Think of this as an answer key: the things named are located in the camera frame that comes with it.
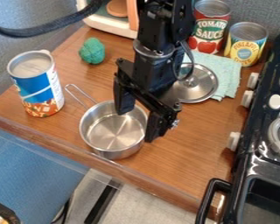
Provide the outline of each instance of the tin can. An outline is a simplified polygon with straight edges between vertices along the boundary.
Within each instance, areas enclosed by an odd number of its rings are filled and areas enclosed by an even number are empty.
[[[198,1],[194,7],[196,25],[189,38],[190,48],[202,53],[217,53],[222,47],[230,13],[229,6],[222,1]]]
[[[61,110],[64,95],[50,52],[23,52],[8,63],[7,71],[30,116],[47,117]]]
[[[243,67],[253,66],[262,56],[268,31],[259,24],[234,24],[228,34],[224,56],[241,62]]]

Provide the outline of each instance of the stove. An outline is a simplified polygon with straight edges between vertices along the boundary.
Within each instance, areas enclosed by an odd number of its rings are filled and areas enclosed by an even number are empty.
[[[209,182],[196,218],[205,223],[214,194],[224,192],[224,224],[280,224],[280,35],[260,74],[252,73],[242,105],[250,109],[242,133],[232,132],[233,181]]]

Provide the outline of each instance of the cable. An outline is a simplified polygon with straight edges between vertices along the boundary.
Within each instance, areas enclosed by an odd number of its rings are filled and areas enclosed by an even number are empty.
[[[175,61],[172,62],[172,70],[173,70],[173,74],[174,74],[175,78],[178,81],[186,81],[193,74],[195,62],[194,62],[194,57],[193,57],[193,54],[191,52],[191,49],[190,49],[189,45],[186,43],[186,41],[182,40],[179,43],[180,43],[181,47],[183,48],[184,52],[186,53],[186,55],[189,57],[190,61],[191,61],[191,62],[183,62],[182,65],[192,65],[192,67],[191,67],[191,70],[187,73],[187,75],[185,77],[182,77],[182,78],[179,78],[179,75],[177,74],[177,71],[175,69]]]
[[[71,15],[57,18],[52,22],[24,29],[10,29],[0,26],[0,34],[10,38],[31,38],[48,32],[58,30],[59,28],[76,23],[98,11],[102,5],[102,0],[92,0],[83,10],[77,11]]]
[[[62,224],[65,224],[66,220],[67,220],[67,214],[68,214],[68,210],[69,210],[69,207],[71,205],[71,199],[69,199],[66,204],[63,206],[63,209],[62,209],[62,212],[59,214],[58,217],[56,217],[52,222],[51,224],[55,224],[57,223],[59,220],[61,220],[61,218],[63,218],[62,220]]]

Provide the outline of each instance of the silver pan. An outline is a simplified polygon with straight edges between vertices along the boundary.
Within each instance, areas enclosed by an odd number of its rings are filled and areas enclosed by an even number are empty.
[[[95,105],[88,108],[68,88],[76,88]],[[80,119],[80,136],[94,153],[108,159],[126,158],[140,150],[145,135],[147,115],[137,105],[125,115],[116,113],[114,101],[97,103],[91,96],[74,84],[65,90],[79,102],[87,112]]]

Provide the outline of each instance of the red can label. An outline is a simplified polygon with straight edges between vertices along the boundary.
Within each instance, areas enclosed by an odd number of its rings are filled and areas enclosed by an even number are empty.
[[[201,53],[217,53],[223,43],[223,35],[229,16],[206,17],[195,11],[196,25],[189,38],[189,46]]]

